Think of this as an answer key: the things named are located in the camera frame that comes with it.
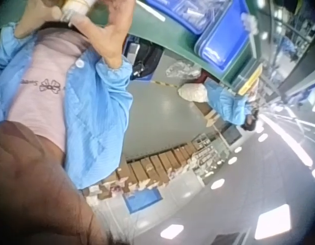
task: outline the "factory floor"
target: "factory floor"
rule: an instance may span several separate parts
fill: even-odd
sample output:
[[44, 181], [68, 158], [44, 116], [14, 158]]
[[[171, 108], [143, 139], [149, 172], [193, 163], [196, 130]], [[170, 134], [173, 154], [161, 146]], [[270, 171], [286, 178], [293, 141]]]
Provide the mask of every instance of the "factory floor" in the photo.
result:
[[[174, 85], [189, 82], [166, 77], [166, 69], [177, 60], [181, 57], [166, 51], [153, 80]], [[176, 88], [132, 81], [128, 90], [134, 103], [123, 147], [127, 160], [172, 148], [211, 131], [199, 110], [180, 98]]]

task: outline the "black bag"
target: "black bag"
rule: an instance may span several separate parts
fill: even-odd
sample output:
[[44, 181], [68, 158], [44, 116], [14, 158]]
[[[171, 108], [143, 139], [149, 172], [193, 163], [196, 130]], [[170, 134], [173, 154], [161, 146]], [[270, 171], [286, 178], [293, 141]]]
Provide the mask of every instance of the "black bag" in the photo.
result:
[[140, 48], [133, 65], [133, 74], [130, 80], [152, 74], [156, 70], [163, 54], [163, 47], [150, 41], [140, 39], [139, 45]]

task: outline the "pink shirt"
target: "pink shirt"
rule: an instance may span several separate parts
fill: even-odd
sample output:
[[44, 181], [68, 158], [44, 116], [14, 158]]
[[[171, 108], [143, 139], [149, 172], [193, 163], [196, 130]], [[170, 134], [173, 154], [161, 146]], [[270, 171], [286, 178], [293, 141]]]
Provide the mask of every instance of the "pink shirt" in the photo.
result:
[[8, 120], [24, 124], [63, 152], [66, 76], [88, 45], [84, 36], [71, 30], [39, 31], [31, 65], [21, 80], [8, 115]]

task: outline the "hand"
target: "hand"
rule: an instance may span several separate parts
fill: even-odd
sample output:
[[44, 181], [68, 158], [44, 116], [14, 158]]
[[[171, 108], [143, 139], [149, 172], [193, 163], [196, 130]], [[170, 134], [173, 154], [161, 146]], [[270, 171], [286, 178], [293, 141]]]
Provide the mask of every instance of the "hand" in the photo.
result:
[[101, 28], [88, 17], [75, 14], [70, 23], [82, 32], [112, 69], [122, 64], [122, 46], [133, 20], [135, 0], [104, 0], [109, 10], [108, 24]]
[[24, 38], [45, 22], [59, 20], [61, 15], [62, 13], [58, 6], [53, 4], [47, 6], [42, 0], [28, 0], [24, 14], [16, 26], [15, 37]]

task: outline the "wrist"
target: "wrist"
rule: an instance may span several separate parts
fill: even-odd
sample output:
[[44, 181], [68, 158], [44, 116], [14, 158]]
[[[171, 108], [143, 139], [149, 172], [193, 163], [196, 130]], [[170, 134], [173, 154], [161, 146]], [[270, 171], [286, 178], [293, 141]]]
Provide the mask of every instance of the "wrist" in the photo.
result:
[[111, 69], [119, 69], [122, 65], [122, 57], [105, 58], [102, 57], [107, 66]]

